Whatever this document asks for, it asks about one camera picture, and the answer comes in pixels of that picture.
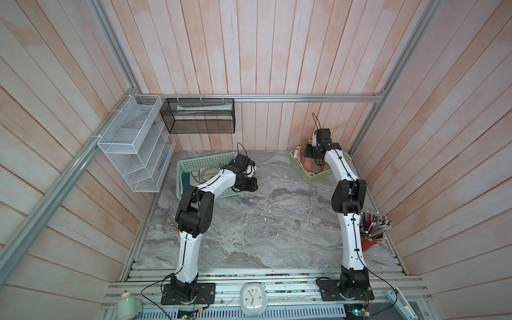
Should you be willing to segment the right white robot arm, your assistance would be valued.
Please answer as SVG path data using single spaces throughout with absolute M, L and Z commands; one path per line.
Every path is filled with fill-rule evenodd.
M 360 233 L 366 181 L 360 180 L 353 173 L 340 145 L 331 140 L 329 129 L 314 132 L 312 143 L 305 148 L 305 156 L 328 164 L 337 181 L 331 206 L 338 215 L 343 239 L 343 260 L 338 285 L 340 295 L 345 299 L 373 299 Z

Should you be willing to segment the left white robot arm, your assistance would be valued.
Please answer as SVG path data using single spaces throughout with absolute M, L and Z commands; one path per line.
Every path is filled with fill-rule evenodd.
M 175 216 L 180 236 L 179 258 L 176 271 L 170 278 L 170 288 L 175 292 L 186 295 L 188 299 L 195 294 L 200 244 L 212 223 L 216 198 L 228 189 L 257 191 L 255 173 L 255 162 L 239 153 L 209 180 L 183 189 Z

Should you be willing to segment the light green plastic basket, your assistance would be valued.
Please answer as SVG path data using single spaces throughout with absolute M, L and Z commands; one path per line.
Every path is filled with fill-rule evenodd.
M 305 151 L 305 148 L 302 148 L 303 151 L 301 157 L 304 156 Z M 347 157 L 347 154 L 341 149 L 327 150 L 325 153 L 325 159 L 322 161 L 326 165 L 326 168 L 323 172 L 313 176 L 306 172 L 306 170 L 303 168 L 303 165 L 300 165 L 296 160 L 294 160 L 293 152 L 294 150 L 289 152 L 290 163 L 308 184 L 323 180 L 331 175 L 335 178 L 336 181 L 355 181 L 359 178 L 349 165 L 351 158 Z

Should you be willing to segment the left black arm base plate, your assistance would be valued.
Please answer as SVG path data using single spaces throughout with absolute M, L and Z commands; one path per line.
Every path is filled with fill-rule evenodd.
M 163 287 L 161 305 L 214 304 L 215 283 L 169 283 Z

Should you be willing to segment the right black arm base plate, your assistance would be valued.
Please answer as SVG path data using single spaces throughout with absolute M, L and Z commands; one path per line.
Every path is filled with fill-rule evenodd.
M 371 301 L 375 299 L 369 285 L 359 285 L 345 280 L 333 280 L 328 277 L 320 277 L 315 280 L 323 301 Z

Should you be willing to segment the brown towel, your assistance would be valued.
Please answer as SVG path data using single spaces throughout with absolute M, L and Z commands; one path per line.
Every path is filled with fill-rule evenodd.
M 317 161 L 316 159 L 310 157 L 303 156 L 301 158 L 301 163 L 306 172 L 311 176 L 323 172 L 326 168 L 326 165 L 322 161 Z

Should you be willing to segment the blue Doraemon towel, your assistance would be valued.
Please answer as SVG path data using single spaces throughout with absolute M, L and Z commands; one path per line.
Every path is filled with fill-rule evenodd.
M 181 187 L 182 189 L 185 189 L 190 185 L 201 185 L 209 181 L 212 177 L 215 177 L 219 173 L 220 169 L 220 166 L 209 166 L 193 169 L 190 172 L 182 172 L 180 175 Z

